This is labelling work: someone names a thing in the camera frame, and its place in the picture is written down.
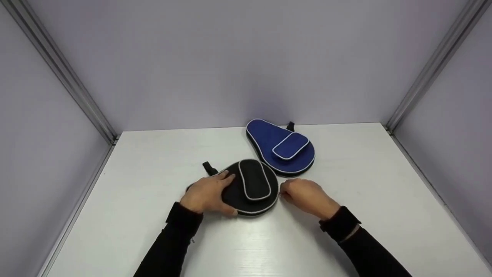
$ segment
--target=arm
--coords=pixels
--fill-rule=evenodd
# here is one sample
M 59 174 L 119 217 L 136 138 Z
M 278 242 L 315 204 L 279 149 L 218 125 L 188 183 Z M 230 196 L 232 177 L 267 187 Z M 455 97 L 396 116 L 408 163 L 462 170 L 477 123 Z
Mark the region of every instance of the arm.
M 191 238 L 198 231 L 203 214 L 195 213 L 175 202 L 159 234 L 145 255 L 135 277 L 178 277 Z
M 313 181 L 294 179 L 282 183 L 282 197 L 320 219 L 320 227 L 347 254 L 361 277 L 411 277 L 406 269 L 365 229 L 346 208 L 331 199 Z
M 201 178 L 175 202 L 166 219 L 166 227 L 159 234 L 149 252 L 140 263 L 134 277 L 178 277 L 181 273 L 186 251 L 203 219 L 204 211 L 220 211 L 237 215 L 233 207 L 222 202 L 222 190 L 235 175 L 226 178 L 228 172 Z

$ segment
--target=lavender wall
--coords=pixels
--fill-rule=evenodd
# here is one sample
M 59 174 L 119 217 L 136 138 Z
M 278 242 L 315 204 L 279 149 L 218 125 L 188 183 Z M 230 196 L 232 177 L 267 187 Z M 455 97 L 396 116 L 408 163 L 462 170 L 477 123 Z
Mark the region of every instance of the lavender wall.
M 0 276 L 35 276 L 108 145 L 0 5 Z
M 397 138 L 492 262 L 492 8 Z
M 117 129 L 386 122 L 466 0 L 29 0 Z

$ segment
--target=white table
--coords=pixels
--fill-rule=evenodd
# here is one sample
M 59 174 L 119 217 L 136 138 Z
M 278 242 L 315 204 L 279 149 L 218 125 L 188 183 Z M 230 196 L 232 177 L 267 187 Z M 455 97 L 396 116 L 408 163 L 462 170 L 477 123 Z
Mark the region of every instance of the white table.
M 346 205 L 413 274 L 492 276 L 379 123 L 296 126 L 316 149 L 302 177 Z M 124 132 L 50 277 L 132 276 L 186 186 L 255 158 L 244 128 Z M 257 218 L 207 214 L 182 276 L 357 276 L 317 220 L 279 201 Z

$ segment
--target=hand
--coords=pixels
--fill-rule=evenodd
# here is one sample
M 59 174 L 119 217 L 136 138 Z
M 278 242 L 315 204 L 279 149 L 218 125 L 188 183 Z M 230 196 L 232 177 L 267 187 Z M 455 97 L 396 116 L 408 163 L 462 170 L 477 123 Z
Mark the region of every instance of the hand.
M 330 219 L 340 209 L 340 204 L 310 180 L 287 180 L 280 185 L 280 194 L 287 202 L 321 220 Z
M 226 178 L 228 171 L 201 178 L 196 181 L 181 198 L 181 206 L 196 213 L 219 211 L 225 215 L 237 215 L 238 211 L 222 201 L 222 190 L 231 184 L 235 175 Z

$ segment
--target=table tennis paddle case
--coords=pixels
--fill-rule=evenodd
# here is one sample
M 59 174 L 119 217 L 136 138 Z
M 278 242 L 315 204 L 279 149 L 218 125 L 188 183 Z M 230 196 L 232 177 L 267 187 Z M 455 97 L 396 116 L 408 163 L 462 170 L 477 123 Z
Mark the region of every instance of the table tennis paddle case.
M 209 176 L 219 174 L 209 162 L 203 167 Z M 238 210 L 239 215 L 256 216 L 270 210 L 278 199 L 275 173 L 258 160 L 246 159 L 231 164 L 224 170 L 235 174 L 232 183 L 222 191 L 222 201 Z
M 246 137 L 259 160 L 279 176 L 299 176 L 314 163 L 314 146 L 294 131 L 293 122 L 284 129 L 263 119 L 253 119 L 246 125 Z

